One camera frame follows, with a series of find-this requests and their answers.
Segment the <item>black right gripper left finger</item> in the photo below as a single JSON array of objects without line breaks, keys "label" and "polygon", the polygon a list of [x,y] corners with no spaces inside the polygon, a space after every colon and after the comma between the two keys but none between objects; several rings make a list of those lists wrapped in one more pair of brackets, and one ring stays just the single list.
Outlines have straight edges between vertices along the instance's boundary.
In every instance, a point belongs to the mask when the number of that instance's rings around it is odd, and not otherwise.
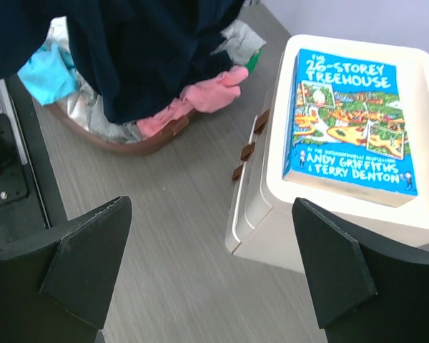
[{"label": "black right gripper left finger", "polygon": [[0,342],[94,342],[132,222],[129,197],[0,244]]}]

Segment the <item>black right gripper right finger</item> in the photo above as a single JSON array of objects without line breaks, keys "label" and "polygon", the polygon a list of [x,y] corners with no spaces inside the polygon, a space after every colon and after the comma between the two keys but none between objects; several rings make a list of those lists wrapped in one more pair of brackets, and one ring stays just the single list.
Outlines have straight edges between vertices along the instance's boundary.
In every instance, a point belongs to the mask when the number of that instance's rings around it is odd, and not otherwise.
[{"label": "black right gripper right finger", "polygon": [[429,342],[429,251],[297,198],[297,243],[329,342]]}]

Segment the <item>navy blue t shirt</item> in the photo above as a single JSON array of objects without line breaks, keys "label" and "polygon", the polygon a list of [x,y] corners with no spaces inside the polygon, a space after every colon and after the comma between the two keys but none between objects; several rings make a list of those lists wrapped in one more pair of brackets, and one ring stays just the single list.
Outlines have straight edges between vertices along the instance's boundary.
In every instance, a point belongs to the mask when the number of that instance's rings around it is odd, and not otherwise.
[{"label": "navy blue t shirt", "polygon": [[241,1],[0,1],[0,79],[66,18],[74,64],[115,124],[163,110],[181,90],[229,70],[222,31]]}]

